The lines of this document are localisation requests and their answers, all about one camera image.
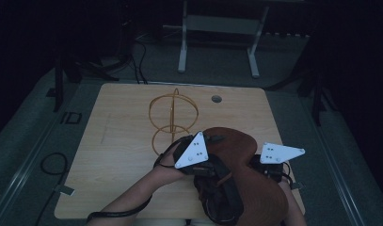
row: white triangular marker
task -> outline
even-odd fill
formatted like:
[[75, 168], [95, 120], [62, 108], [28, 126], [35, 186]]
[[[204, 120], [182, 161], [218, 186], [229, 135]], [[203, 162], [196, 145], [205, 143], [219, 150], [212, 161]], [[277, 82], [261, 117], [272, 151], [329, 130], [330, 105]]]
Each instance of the white triangular marker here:
[[190, 145], [185, 149], [182, 156], [174, 164], [176, 169], [188, 167], [209, 159], [208, 151], [206, 150], [205, 138], [202, 132], [198, 132]]
[[279, 164], [305, 153], [304, 149], [265, 143], [261, 154], [262, 164]]

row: brown cloth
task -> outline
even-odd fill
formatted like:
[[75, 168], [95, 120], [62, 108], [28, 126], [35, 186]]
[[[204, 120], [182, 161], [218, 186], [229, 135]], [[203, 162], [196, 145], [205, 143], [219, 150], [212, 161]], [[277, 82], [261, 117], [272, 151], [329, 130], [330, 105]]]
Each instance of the brown cloth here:
[[231, 171], [244, 212], [237, 226], [274, 226], [285, 218], [288, 212], [286, 196], [272, 179], [252, 169], [248, 163], [256, 153], [256, 140], [240, 131], [214, 127], [203, 132], [205, 136], [223, 136], [220, 142], [207, 142], [208, 153], [213, 153]]

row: table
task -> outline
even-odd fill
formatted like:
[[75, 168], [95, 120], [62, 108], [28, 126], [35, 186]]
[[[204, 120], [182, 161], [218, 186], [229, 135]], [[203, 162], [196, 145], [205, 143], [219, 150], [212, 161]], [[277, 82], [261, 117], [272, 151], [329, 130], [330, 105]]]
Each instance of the table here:
[[258, 46], [259, 39], [262, 35], [265, 18], [269, 7], [264, 7], [260, 20], [226, 18], [214, 16], [193, 15], [187, 12], [187, 0], [184, 0], [183, 9], [183, 25], [182, 25], [182, 47], [180, 50], [178, 72], [185, 72], [185, 64], [187, 59], [187, 31], [210, 31], [233, 34], [251, 35], [253, 42], [247, 48], [247, 58], [249, 68], [253, 78], [260, 77], [258, 65], [256, 63], [255, 51]]
[[[57, 218], [86, 218], [151, 170], [157, 158], [152, 150], [152, 137], [157, 129], [150, 122], [150, 102], [175, 89], [197, 104], [199, 116], [189, 129], [192, 134], [224, 126], [252, 135], [258, 142], [258, 153], [264, 142], [281, 144], [262, 89], [105, 84], [92, 109], [65, 184], [75, 192], [72, 196], [60, 195], [55, 210]], [[222, 101], [213, 102], [213, 96]], [[169, 124], [170, 103], [171, 98], [162, 98], [152, 106], [155, 124]], [[175, 112], [175, 124], [183, 126], [192, 123], [196, 116], [194, 107], [182, 100], [175, 100]], [[186, 133], [180, 133], [177, 137], [184, 135]], [[161, 153], [170, 143], [171, 135], [159, 132], [154, 146]], [[160, 188], [138, 218], [207, 218], [192, 180], [189, 176]], [[298, 190], [294, 190], [294, 194], [304, 212]]]

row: wrist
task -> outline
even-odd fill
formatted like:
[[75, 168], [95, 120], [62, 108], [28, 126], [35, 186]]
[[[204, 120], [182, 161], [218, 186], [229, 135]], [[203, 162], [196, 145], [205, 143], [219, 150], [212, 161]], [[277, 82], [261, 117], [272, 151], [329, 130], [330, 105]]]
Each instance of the wrist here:
[[151, 180], [155, 186], [165, 186], [184, 178], [185, 174], [175, 168], [166, 168], [157, 165], [150, 172]]

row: dark background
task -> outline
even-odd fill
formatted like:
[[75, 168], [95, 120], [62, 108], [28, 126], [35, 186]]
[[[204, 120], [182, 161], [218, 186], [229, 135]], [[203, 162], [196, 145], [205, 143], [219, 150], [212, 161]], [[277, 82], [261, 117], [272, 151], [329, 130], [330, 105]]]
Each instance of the dark background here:
[[[235, 1], [212, 2], [221, 4], [215, 9], [220, 14]], [[246, 13], [248, 4], [256, 4], [237, 3], [246, 6]], [[310, 36], [291, 76], [310, 71], [301, 77], [313, 88], [317, 74], [323, 75], [383, 191], [383, 0], [269, 4], [264, 32]], [[181, 24], [182, 7], [177, 0], [0, 0], [0, 131], [59, 54], [98, 61], [131, 53], [137, 27], [159, 39], [162, 24]], [[123, 23], [131, 25], [125, 26], [124, 37]]]

